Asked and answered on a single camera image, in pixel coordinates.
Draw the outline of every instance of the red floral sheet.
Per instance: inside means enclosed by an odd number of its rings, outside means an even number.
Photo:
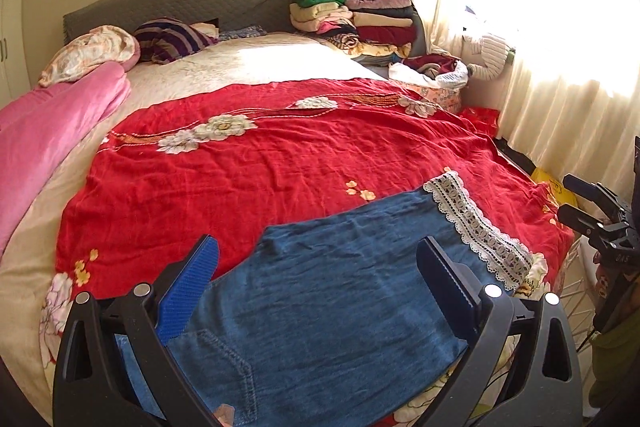
[[[50,337],[62,334],[69,298],[152,282],[203,233],[220,246],[217,277],[268,225],[350,210],[447,169],[492,225],[545,262],[553,284],[573,233],[556,221],[546,185],[414,92],[360,78],[235,84],[138,110],[108,134],[63,213],[43,357],[57,355]]]

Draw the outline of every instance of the gray quilted headboard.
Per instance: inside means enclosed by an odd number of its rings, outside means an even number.
[[[220,29],[258,24],[268,32],[293,31],[289,4],[294,0],[100,0],[63,17],[65,44],[103,24],[133,32],[158,17],[187,24],[220,19]]]

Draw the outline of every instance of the yellow bag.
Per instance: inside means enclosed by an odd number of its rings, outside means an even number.
[[[558,180],[547,174],[540,167],[536,167],[536,170],[534,170],[531,175],[531,179],[536,183],[547,182],[558,204],[568,203],[572,206],[578,206],[578,200],[575,198],[575,194],[562,187],[562,184]]]

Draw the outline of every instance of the metal bolt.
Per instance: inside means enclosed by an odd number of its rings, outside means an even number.
[[[500,289],[500,286],[496,286],[495,284],[488,284],[484,288],[484,293],[486,293],[490,297],[493,297],[494,299],[497,299],[500,295],[502,295],[502,290]]]
[[[545,301],[552,306],[556,306],[556,304],[560,303],[560,298],[555,293],[548,293],[545,295]]]
[[[146,282],[143,282],[133,288],[133,295],[135,295],[136,297],[144,297],[145,295],[149,295],[150,291],[151,286],[149,286]]]
[[[76,295],[76,302],[78,304],[84,304],[88,300],[89,300],[89,293],[87,292],[80,292],[78,295]]]

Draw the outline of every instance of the denim pocket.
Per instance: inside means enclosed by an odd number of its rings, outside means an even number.
[[[251,365],[211,331],[183,333],[167,347],[209,410],[222,403],[233,406],[234,427],[258,418]]]

